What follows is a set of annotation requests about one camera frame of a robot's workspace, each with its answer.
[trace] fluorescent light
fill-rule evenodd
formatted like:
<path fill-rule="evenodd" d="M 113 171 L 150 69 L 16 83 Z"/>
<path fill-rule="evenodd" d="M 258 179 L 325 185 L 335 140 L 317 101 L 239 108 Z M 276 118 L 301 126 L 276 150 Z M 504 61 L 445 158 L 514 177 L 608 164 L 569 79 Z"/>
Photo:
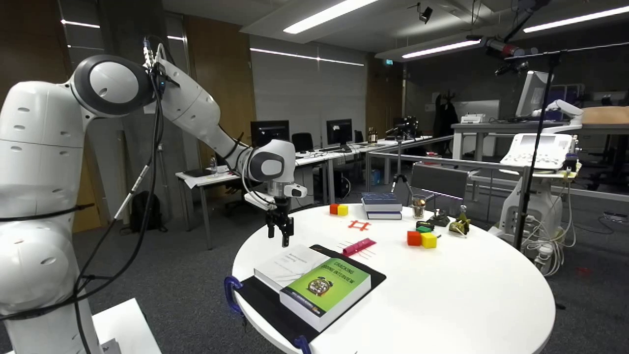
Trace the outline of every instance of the fluorescent light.
<path fill-rule="evenodd" d="M 187 42 L 183 36 L 168 36 L 172 42 Z"/>
<path fill-rule="evenodd" d="M 323 61 L 323 63 L 337 63 L 337 65 L 349 65 L 349 67 L 366 67 L 364 63 L 356 61 L 339 61 L 339 59 L 329 59 L 329 57 L 313 57 L 313 55 L 299 55 L 299 53 L 288 53 L 288 51 L 272 51 L 264 48 L 250 48 L 254 53 L 266 53 L 266 55 L 278 55 L 278 57 L 294 57 L 294 59 L 303 59 L 303 61 Z"/>
<path fill-rule="evenodd" d="M 577 16 L 577 18 L 567 18 L 567 20 L 559 20 L 559 22 L 549 22 L 549 24 L 541 24 L 541 26 L 531 26 L 526 28 L 526 34 L 535 34 L 535 32 L 547 32 L 553 28 L 565 28 L 565 26 L 575 26 L 575 24 L 583 24 L 583 22 L 594 22 L 594 20 L 602 20 L 602 18 L 612 18 L 612 16 L 620 16 L 620 14 L 628 14 L 629 6 L 624 8 L 612 8 L 606 12 L 594 12 L 594 14 L 586 14 L 586 16 Z"/>
<path fill-rule="evenodd" d="M 62 24 L 64 24 L 64 26 L 75 26 L 75 28 L 97 28 L 97 30 L 101 28 L 99 24 L 69 22 L 69 20 L 64 20 L 64 18 L 62 18 Z"/>
<path fill-rule="evenodd" d="M 472 46 L 478 46 L 478 44 L 480 44 L 480 40 L 478 42 L 457 42 L 457 44 L 449 44 L 449 46 L 441 46 L 441 48 L 411 51 L 411 53 L 406 53 L 402 57 L 404 59 L 427 57 L 427 55 L 435 55 L 435 53 L 455 51 L 455 49 L 461 49 L 461 48 L 472 48 Z"/>
<path fill-rule="evenodd" d="M 311 30 L 315 26 L 321 26 L 325 22 L 331 22 L 335 18 L 341 18 L 341 16 L 345 16 L 349 12 L 354 12 L 354 10 L 362 8 L 362 6 L 368 6 L 372 2 L 376 2 L 376 0 L 345 0 L 345 2 L 337 4 L 337 6 L 333 6 L 333 8 L 317 12 L 311 18 L 305 18 L 305 20 L 286 28 L 284 32 L 296 36 L 296 34 L 307 32 L 307 30 Z"/>

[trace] wooden panel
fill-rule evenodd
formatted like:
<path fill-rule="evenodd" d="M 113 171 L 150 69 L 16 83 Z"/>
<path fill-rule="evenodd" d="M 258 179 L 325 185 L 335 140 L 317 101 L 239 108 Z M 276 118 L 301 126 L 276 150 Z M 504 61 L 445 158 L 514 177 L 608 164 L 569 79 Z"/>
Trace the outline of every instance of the wooden panel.
<path fill-rule="evenodd" d="M 0 2 L 0 101 L 18 81 L 64 83 L 71 65 L 56 0 Z M 83 160 L 79 203 L 95 203 L 99 173 Z M 77 213 L 75 232 L 101 228 L 101 209 Z"/>
<path fill-rule="evenodd" d="M 368 130 L 382 138 L 402 118 L 402 65 L 386 67 L 380 59 L 370 59 L 368 73 Z"/>
<path fill-rule="evenodd" d="M 105 195 L 105 193 L 103 193 L 103 185 L 99 183 L 99 167 L 95 162 L 95 152 L 91 150 L 91 144 L 85 142 L 81 189 L 79 189 L 77 205 L 95 205 L 95 207 L 75 215 L 75 228 L 73 228 L 75 234 L 95 230 L 105 225 L 105 219 L 109 213 L 107 213 L 107 207 L 103 205 L 103 199 L 97 199 L 97 195 Z"/>
<path fill-rule="evenodd" d="M 201 18 L 185 18 L 185 28 L 195 81 L 219 103 L 221 126 L 235 138 L 244 134 L 250 144 L 256 101 L 248 36 L 242 36 L 239 26 Z M 203 146 L 201 164 L 207 166 L 211 156 Z"/>
<path fill-rule="evenodd" d="M 0 2 L 3 34 L 58 36 L 62 30 L 60 6 L 54 0 Z"/>

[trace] book cover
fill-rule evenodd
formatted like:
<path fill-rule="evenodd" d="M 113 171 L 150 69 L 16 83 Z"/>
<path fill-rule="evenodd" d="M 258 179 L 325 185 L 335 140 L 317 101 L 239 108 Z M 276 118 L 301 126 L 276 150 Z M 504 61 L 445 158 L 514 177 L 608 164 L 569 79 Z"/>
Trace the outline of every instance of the book cover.
<path fill-rule="evenodd" d="M 372 276 L 331 258 L 280 291 L 280 301 L 315 331 L 325 331 L 372 289 Z"/>
<path fill-rule="evenodd" d="M 305 246 L 286 248 L 282 256 L 256 266 L 254 276 L 276 293 L 280 293 L 282 287 L 288 287 L 327 260 L 329 256 Z"/>
<path fill-rule="evenodd" d="M 402 211 L 366 211 L 370 221 L 402 221 Z"/>
<path fill-rule="evenodd" d="M 370 211 L 402 211 L 402 203 L 394 193 L 362 193 L 362 207 Z"/>

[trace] gray carpet floor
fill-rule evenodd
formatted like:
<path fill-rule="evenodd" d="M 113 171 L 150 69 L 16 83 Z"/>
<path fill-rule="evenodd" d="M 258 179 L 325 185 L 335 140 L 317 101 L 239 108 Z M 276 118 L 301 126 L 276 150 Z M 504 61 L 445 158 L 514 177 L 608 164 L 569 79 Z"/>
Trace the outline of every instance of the gray carpet floor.
<path fill-rule="evenodd" d="M 358 201 L 356 187 L 345 201 Z M 579 244 L 567 252 L 567 264 L 551 278 L 559 301 L 557 325 L 545 354 L 616 354 L 629 352 L 629 226 L 602 219 L 602 211 L 628 213 L 628 205 L 575 199 Z M 203 225 L 187 230 L 185 221 L 170 223 L 168 232 L 152 230 L 136 264 L 113 287 L 91 299 L 99 313 L 136 297 L 166 354 L 274 354 L 278 352 L 244 319 L 233 315 L 223 293 L 242 242 L 264 225 L 264 215 L 248 205 L 227 213 L 211 211 L 219 248 L 207 250 Z M 101 232 L 75 238 L 85 260 Z M 95 272 L 113 272 L 125 264 L 136 234 L 119 228 L 95 264 Z M 0 352 L 11 350 L 0 331 Z"/>

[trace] yellow block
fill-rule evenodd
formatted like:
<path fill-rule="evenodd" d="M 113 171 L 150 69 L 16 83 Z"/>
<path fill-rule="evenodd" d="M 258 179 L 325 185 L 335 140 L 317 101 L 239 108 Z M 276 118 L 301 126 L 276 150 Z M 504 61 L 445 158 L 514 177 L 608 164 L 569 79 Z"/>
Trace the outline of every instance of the yellow block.
<path fill-rule="evenodd" d="M 421 234 L 421 246 L 425 248 L 437 248 L 437 236 L 433 232 L 423 232 Z"/>
<path fill-rule="evenodd" d="M 339 205 L 339 217 L 351 215 L 351 209 L 347 205 Z"/>

